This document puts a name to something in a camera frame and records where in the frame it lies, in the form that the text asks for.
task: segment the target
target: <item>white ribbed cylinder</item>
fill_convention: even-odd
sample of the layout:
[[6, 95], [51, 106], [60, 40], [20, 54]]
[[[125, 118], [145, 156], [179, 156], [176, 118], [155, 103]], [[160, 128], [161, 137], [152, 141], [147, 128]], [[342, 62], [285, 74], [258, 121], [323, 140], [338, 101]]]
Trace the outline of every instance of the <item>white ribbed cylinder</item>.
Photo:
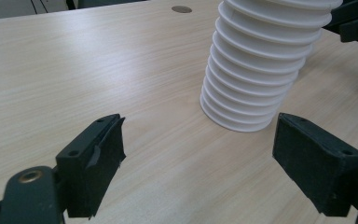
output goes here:
[[268, 126], [331, 10], [342, 0], [225, 0], [200, 103], [221, 126], [255, 132]]

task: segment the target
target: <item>wooden table surface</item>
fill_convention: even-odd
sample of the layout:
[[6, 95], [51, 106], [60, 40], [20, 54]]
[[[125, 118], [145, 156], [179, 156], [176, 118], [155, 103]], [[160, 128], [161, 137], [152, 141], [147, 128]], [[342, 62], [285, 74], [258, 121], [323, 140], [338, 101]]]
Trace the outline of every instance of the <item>wooden table surface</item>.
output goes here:
[[[8, 179], [114, 113], [127, 159], [97, 217], [67, 223], [354, 223], [317, 213], [257, 133], [204, 115], [220, 0], [156, 0], [0, 20], [0, 200]], [[193, 12], [181, 14], [173, 6]], [[358, 43], [324, 31], [279, 111], [358, 148]]]

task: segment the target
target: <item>ridged white object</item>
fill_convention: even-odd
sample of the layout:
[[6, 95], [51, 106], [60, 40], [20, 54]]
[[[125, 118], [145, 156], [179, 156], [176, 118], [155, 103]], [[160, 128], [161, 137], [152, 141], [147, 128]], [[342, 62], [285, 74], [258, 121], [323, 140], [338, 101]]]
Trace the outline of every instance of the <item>ridged white object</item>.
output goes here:
[[219, 5], [200, 103], [237, 132], [268, 126], [342, 0], [226, 0]]

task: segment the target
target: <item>round hole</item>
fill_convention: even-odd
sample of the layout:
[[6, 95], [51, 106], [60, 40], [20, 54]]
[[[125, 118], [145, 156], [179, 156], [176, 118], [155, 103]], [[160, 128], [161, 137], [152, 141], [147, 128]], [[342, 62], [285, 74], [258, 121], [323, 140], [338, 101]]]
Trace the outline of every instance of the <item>round hole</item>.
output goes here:
[[79, 154], [79, 151], [70, 151], [69, 156], [77, 156]]
[[36, 179], [40, 178], [42, 176], [42, 172], [39, 170], [33, 170], [29, 171], [23, 175], [20, 176], [19, 181], [22, 184], [30, 183], [35, 181]]
[[347, 156], [353, 155], [353, 153], [351, 151], [348, 151], [348, 150], [343, 150], [342, 153], [344, 153]]
[[172, 7], [172, 10], [175, 12], [179, 12], [179, 13], [190, 13], [193, 11], [193, 9], [191, 9], [189, 7], [183, 7], [183, 6]]

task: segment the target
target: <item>black cable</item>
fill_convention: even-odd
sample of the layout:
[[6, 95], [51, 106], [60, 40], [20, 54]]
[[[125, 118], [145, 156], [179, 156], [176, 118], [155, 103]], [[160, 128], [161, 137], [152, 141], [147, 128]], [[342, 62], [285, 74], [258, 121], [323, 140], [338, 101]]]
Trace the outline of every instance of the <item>black cable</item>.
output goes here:
[[48, 10], [46, 9], [45, 4], [43, 4], [43, 0], [39, 0], [39, 1], [42, 4], [43, 8], [46, 10], [46, 13], [48, 13]]
[[34, 8], [34, 14], [37, 14], [36, 8], [34, 7], [34, 2], [32, 0], [31, 0], [31, 4], [32, 4], [32, 6]]

